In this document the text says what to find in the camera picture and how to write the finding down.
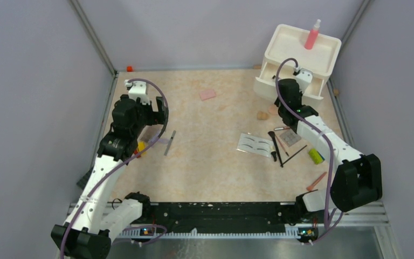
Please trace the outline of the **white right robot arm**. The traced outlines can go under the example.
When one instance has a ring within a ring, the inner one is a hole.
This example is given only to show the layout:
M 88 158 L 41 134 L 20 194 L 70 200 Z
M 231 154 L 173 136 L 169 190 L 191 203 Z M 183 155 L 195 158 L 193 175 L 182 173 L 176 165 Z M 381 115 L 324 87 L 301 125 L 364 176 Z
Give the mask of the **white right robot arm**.
M 275 105 L 283 123 L 329 162 L 328 187 L 299 195 L 295 217 L 309 222 L 320 210 L 336 208 L 349 212 L 381 199 L 380 159 L 352 148 L 325 124 L 315 109 L 302 104 L 302 91 L 295 79 L 276 80 L 275 86 Z

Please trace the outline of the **pink spray bottle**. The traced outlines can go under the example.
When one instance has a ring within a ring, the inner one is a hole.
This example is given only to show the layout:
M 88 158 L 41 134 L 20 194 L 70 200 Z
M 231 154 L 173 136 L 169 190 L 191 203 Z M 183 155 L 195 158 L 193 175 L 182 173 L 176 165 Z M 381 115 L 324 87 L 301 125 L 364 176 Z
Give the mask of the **pink spray bottle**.
M 321 25 L 321 19 L 317 19 L 305 41 L 304 48 L 306 50 L 311 50 L 314 47 L 315 42 L 319 35 L 320 25 Z

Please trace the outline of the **white drawer organizer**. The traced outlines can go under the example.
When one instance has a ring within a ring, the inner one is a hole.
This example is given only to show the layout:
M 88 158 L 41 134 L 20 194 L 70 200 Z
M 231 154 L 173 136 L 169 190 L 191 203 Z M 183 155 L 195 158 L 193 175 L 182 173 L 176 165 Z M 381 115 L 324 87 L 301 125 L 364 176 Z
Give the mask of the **white drawer organizer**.
M 253 90 L 265 99 L 275 101 L 274 76 L 279 65 L 288 58 L 294 58 L 298 65 L 312 73 L 310 84 L 303 91 L 303 103 L 318 106 L 323 97 L 322 89 L 331 76 L 342 42 L 340 39 L 319 34 L 312 49 L 304 47 L 309 31 L 280 24 L 265 50 L 260 75 L 255 77 Z

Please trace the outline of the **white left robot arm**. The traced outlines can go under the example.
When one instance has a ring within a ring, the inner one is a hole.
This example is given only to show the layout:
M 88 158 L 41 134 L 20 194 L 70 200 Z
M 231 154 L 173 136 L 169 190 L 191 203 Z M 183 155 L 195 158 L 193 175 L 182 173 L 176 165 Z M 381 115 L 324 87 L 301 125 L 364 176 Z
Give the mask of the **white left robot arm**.
M 61 225 L 54 225 L 51 238 L 60 258 L 106 258 L 113 241 L 136 220 L 145 223 L 151 208 L 126 199 L 114 212 L 104 216 L 108 199 L 125 167 L 137 157 L 138 138 L 145 127 L 167 126 L 166 97 L 156 97 L 157 111 L 147 97 L 124 94 L 112 110 L 109 131 L 99 144 L 94 166 L 82 194 Z

